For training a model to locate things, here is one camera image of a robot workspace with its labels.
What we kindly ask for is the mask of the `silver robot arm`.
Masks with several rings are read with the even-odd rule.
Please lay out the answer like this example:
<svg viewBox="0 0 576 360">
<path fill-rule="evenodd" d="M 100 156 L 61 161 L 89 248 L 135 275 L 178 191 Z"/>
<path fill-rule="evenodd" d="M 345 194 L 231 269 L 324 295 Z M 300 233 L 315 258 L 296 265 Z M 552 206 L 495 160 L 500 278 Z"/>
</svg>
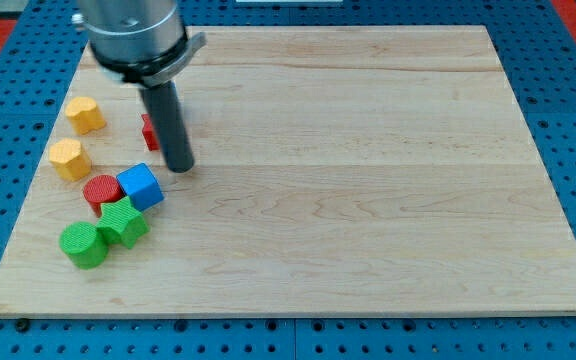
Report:
<svg viewBox="0 0 576 360">
<path fill-rule="evenodd" d="M 175 0 L 78 0 L 73 24 L 87 32 L 90 49 L 119 82 L 161 86 L 206 45 L 188 34 Z"/>
</svg>

